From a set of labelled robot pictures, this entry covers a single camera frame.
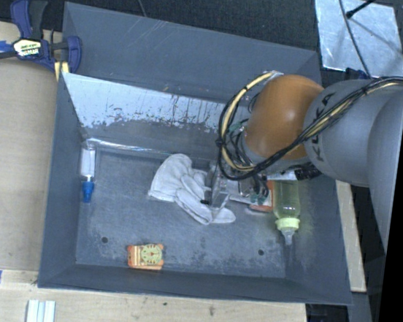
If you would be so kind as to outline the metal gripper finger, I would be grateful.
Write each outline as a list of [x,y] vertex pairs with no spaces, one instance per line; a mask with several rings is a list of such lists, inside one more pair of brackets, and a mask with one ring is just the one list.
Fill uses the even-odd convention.
[[227,191],[212,191],[211,189],[204,191],[204,197],[201,204],[208,206],[211,210],[218,211],[225,207],[229,199]]
[[226,191],[227,182],[218,163],[211,161],[204,181],[205,186],[211,188],[212,191]]

